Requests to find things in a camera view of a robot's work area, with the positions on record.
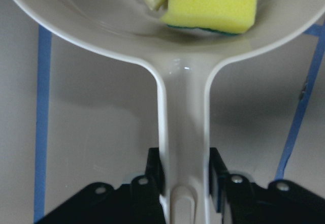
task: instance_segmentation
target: blue tape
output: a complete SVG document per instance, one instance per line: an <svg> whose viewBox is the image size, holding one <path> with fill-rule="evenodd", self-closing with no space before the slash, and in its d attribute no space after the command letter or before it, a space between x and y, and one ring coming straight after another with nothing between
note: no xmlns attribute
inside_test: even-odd
<svg viewBox="0 0 325 224"><path fill-rule="evenodd" d="M37 108L36 108L36 145L35 145L35 189L34 222L44 216L47 128L49 111L50 62L52 34L39 26Z"/></svg>
<svg viewBox="0 0 325 224"><path fill-rule="evenodd" d="M312 93L312 90L314 88L314 84L317 78L317 74L321 65L321 62L324 58L325 54L325 23L323 26L319 25L313 25L310 29L308 29L309 33L316 34L319 32L319 39L317 43L317 47L315 49L315 53L313 56L313 60L311 62L307 81L305 84L305 89L302 98L300 99L296 113L294 116L294 119L292 121L292 125L287 137L287 141L285 143L282 156L280 159L280 163L278 165L278 169L275 175L275 180L277 179L283 179L284 177L284 171L286 168L286 165L288 163L288 160L290 159L290 156L292 154L292 151L294 149L296 139L308 106L308 102Z"/></svg>

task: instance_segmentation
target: sponge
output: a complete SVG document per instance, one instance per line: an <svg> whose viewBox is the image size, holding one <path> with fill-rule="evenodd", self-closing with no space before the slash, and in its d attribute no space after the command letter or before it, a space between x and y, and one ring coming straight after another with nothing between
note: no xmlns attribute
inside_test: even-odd
<svg viewBox="0 0 325 224"><path fill-rule="evenodd" d="M168 0L161 18L169 26L246 32L255 23L257 0Z"/></svg>

